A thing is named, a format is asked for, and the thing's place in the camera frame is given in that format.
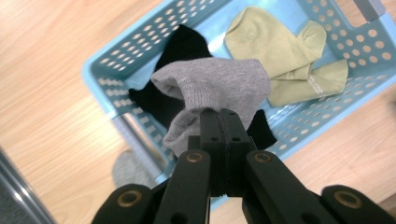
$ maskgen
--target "gray carpet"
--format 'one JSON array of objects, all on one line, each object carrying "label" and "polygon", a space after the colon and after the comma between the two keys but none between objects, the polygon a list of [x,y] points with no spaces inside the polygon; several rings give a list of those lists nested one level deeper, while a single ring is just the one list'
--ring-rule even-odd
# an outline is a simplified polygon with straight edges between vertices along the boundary
[{"label": "gray carpet", "polygon": [[30,224],[34,223],[29,215],[8,193],[0,182],[0,223],[2,224]]}]

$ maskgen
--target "basket handle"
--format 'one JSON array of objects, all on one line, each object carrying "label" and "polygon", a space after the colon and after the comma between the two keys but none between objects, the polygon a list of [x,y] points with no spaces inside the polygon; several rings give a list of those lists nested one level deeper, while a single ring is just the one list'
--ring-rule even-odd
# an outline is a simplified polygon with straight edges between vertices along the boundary
[{"label": "basket handle", "polygon": [[384,15],[386,9],[380,0],[353,0],[366,21],[373,21]]}]

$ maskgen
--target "wooden floor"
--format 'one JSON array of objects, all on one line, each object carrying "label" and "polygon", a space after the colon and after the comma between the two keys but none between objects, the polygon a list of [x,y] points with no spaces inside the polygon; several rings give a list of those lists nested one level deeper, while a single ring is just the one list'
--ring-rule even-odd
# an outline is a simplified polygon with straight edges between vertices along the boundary
[{"label": "wooden floor", "polygon": [[[111,169],[128,146],[81,79],[81,67],[159,4],[152,1],[0,3],[0,144],[59,223],[90,223],[114,190]],[[341,1],[363,23],[352,1]],[[396,18],[396,3],[383,0]],[[286,160],[315,192],[345,184],[379,203],[396,192],[396,87],[388,88]],[[245,223],[239,200],[212,223]]]}]

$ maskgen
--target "beige sock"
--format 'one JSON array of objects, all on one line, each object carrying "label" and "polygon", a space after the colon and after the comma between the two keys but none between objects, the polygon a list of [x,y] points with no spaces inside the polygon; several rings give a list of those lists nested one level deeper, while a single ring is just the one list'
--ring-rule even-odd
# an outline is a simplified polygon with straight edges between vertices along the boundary
[{"label": "beige sock", "polygon": [[271,79],[307,80],[311,63],[322,56],[326,31],[309,21],[295,36],[269,12],[247,7],[230,25],[225,44],[235,59],[258,59]]},{"label": "beige sock", "polygon": [[342,92],[347,83],[347,60],[323,65],[308,80],[271,80],[268,101],[272,106],[294,104]]}]

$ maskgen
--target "screw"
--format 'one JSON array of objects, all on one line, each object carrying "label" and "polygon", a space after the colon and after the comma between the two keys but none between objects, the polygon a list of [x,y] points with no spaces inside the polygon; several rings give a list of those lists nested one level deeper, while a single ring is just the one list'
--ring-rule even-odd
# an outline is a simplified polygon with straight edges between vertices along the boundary
[{"label": "screw", "polygon": [[267,155],[263,152],[256,153],[254,155],[254,159],[258,162],[269,162],[272,160],[270,155]]}]

